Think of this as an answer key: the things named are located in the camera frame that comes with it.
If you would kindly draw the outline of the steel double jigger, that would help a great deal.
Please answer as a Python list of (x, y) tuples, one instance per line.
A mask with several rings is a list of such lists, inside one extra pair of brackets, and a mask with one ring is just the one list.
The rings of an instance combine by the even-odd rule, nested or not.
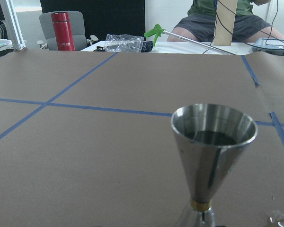
[(194, 104), (171, 117), (190, 200), (177, 227), (214, 227), (212, 198), (258, 133), (246, 113), (216, 104)]

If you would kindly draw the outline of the clear plastic bag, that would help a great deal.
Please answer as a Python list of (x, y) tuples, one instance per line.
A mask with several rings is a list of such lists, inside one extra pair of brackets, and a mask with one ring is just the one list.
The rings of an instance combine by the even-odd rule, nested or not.
[(107, 34), (104, 43), (106, 52), (141, 52), (144, 37), (128, 34)]

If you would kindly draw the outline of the seated person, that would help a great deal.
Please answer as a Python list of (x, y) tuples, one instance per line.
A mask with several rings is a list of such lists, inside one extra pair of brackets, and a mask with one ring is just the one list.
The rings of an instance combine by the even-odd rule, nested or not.
[[(267, 4), (268, 0), (239, 0), (235, 12), (233, 42), (252, 43), (260, 38), (284, 39), (272, 25), (252, 12), (255, 5)], [(195, 0), (191, 5), (187, 17), (181, 19), (172, 32), (199, 42), (211, 42), (215, 30), (216, 0)]]

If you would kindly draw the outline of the red thermos bottle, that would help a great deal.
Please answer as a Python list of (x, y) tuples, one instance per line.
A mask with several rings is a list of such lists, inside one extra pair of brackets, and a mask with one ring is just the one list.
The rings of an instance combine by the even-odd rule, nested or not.
[(75, 51), (68, 12), (53, 12), (51, 19), (58, 50)]

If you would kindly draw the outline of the grey office chair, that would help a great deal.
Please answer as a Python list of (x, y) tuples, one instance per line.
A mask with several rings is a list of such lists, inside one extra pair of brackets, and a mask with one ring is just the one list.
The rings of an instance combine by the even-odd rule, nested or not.
[(71, 32), (73, 35), (73, 42), (76, 51), (81, 51), (91, 45), (94, 41), (98, 41), (95, 35), (91, 35), (90, 38), (85, 36), (85, 26), (83, 14), (79, 11), (54, 11), (41, 14), (39, 16), (39, 21), (43, 34), (46, 39), (47, 47), (50, 51), (57, 51), (57, 43), (55, 32), (53, 28), (53, 22), (51, 14), (56, 13), (68, 13)]

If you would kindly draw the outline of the teach pendant tablet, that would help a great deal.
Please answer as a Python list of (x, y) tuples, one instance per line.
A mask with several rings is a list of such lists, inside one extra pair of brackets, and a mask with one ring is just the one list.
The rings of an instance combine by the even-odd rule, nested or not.
[(253, 52), (284, 56), (284, 39), (260, 38), (251, 47)]

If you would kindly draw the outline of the green handled grabber tool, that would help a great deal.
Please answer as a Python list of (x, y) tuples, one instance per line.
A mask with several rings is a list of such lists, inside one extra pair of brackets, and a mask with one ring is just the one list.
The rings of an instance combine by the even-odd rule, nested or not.
[(145, 32), (143, 34), (143, 36), (145, 38), (149, 38), (149, 37), (154, 36), (153, 45), (155, 46), (158, 37), (161, 37), (162, 34), (173, 36), (173, 37), (178, 38), (178, 39), (180, 39), (182, 41), (185, 41), (185, 42), (189, 42), (189, 43), (200, 45), (200, 46), (204, 47), (205, 49), (212, 50), (214, 52), (225, 53), (225, 54), (228, 54), (228, 55), (235, 55), (232, 52), (229, 52), (229, 51), (226, 51), (226, 50), (223, 50), (223, 49), (220, 49), (220, 48), (216, 48), (216, 47), (210, 46), (208, 44), (204, 44), (202, 42), (198, 42), (198, 41), (195, 41), (193, 39), (190, 39), (190, 38), (187, 38), (187, 37), (175, 34), (173, 32), (167, 31), (167, 30), (163, 29), (159, 24), (156, 24), (154, 26), (154, 28), (152, 28), (151, 30)]

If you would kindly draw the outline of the aluminium frame post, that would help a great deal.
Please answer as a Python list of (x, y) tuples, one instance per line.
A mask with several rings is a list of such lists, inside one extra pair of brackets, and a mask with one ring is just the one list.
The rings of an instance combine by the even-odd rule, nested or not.
[(19, 26), (18, 17), (14, 10), (12, 0), (0, 0), (1, 9), (7, 24), (9, 37), (12, 40), (13, 49), (22, 51), (26, 49), (22, 32)]

